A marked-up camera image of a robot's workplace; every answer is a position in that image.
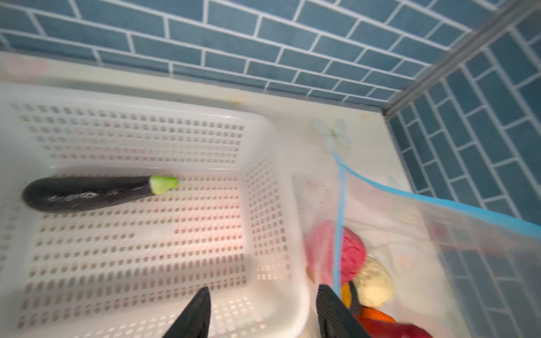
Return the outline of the clear zip top bag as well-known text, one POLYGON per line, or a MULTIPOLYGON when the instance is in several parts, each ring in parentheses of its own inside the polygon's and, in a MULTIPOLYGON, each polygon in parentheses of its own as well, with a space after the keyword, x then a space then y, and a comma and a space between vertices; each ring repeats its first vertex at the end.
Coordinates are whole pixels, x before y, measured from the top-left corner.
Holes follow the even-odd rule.
POLYGON ((390 273, 375 308, 433 337, 540 336, 540 227, 505 214, 379 184, 335 159, 330 177, 294 177, 311 298, 341 300, 367 257, 390 273))

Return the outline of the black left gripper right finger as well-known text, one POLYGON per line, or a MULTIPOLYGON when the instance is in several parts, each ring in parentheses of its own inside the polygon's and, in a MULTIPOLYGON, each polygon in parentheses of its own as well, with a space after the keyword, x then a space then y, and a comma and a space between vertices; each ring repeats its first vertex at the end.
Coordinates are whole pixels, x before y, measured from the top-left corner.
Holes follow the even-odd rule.
POLYGON ((326 284, 318 286, 318 325, 325 338, 370 338, 335 292, 326 284))

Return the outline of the dark purple eggplant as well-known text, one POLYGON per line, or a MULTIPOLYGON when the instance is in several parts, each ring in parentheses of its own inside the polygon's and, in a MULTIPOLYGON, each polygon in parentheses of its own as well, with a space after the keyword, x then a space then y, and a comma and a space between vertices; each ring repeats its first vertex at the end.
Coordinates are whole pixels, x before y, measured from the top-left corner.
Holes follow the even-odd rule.
POLYGON ((134 177, 45 177, 30 183, 23 201, 40 212, 71 214, 127 204, 173 190, 179 180, 160 175, 134 177))

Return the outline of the white perforated plastic basket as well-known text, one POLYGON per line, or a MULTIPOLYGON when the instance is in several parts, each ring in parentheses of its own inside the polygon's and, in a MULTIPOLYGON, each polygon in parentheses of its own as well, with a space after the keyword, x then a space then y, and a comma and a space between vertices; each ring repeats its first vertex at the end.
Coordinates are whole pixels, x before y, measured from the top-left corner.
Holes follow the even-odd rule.
POLYGON ((1 336, 162 337, 201 288, 210 337, 298 337, 300 222, 276 127, 228 109, 1 85, 1 336), (100 210, 42 213, 44 177, 162 175, 100 210))

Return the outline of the red chili pepper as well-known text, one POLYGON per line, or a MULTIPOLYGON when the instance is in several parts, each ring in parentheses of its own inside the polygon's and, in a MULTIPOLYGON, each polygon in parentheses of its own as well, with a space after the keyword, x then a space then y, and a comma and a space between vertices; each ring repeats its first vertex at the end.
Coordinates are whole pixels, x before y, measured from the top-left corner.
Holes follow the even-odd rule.
POLYGON ((363 329, 374 338, 432 338, 426 330, 408 323, 389 323, 370 318, 357 318, 363 329))

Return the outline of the cream white bun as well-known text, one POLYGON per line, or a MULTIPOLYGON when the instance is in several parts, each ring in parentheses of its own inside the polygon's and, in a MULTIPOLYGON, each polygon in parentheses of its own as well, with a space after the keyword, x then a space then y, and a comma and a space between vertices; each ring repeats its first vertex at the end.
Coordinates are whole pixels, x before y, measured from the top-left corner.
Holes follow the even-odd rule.
POLYGON ((366 258, 352 282, 362 306, 378 308, 393 300, 396 293, 390 273, 382 263, 371 257, 366 258))

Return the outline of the small orange tangerine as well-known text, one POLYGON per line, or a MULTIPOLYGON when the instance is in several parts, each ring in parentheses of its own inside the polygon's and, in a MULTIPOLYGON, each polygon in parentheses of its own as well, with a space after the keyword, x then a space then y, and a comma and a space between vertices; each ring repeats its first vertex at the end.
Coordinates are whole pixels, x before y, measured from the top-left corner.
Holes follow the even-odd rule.
POLYGON ((387 315, 383 313, 382 311, 379 311, 375 308, 366 307, 363 306, 359 313, 361 318, 368 318, 375 321, 383 321, 387 323, 395 323, 396 320, 391 317, 390 315, 387 315))

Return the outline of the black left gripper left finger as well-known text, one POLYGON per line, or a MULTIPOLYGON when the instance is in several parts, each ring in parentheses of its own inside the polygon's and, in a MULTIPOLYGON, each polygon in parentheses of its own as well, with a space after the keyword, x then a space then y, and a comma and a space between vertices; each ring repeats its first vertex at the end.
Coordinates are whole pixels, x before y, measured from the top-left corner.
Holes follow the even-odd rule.
POLYGON ((211 294, 201 288, 177 317, 163 338, 207 338, 211 322, 211 294))

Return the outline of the aluminium corner post right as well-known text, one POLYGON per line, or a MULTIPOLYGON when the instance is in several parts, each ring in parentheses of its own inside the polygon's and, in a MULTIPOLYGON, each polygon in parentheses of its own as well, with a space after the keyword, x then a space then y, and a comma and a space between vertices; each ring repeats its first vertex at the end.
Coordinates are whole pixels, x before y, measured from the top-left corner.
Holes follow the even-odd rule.
POLYGON ((465 62, 479 50, 489 45, 504 31, 511 28, 531 11, 540 8, 539 1, 507 1, 497 9, 490 19, 478 30, 470 32, 444 54, 438 62, 428 67, 408 87, 400 92, 385 108, 382 109, 385 121, 403 109, 403 106, 415 100, 422 92, 430 89, 435 82, 442 80, 460 63, 465 62))

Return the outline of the yellow lemon food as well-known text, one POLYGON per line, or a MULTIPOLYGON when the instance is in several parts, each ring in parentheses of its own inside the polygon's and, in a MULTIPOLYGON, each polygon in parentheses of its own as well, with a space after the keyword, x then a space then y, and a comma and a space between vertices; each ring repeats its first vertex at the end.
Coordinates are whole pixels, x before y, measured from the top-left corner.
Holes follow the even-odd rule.
POLYGON ((343 284, 341 288, 341 300, 343 304, 350 309, 352 306, 352 291, 349 283, 343 284))

